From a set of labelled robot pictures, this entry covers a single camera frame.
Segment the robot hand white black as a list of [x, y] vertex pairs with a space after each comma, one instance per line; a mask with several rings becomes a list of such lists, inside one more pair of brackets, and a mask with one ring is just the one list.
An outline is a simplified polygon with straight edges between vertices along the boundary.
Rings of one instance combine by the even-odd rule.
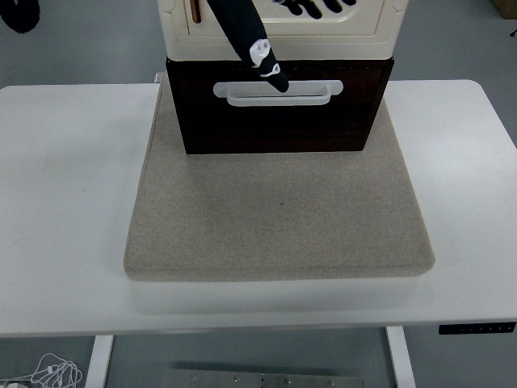
[[234, 52], [262, 80], [277, 91], [288, 90], [288, 76], [280, 68], [257, 9], [252, 1], [208, 3]]

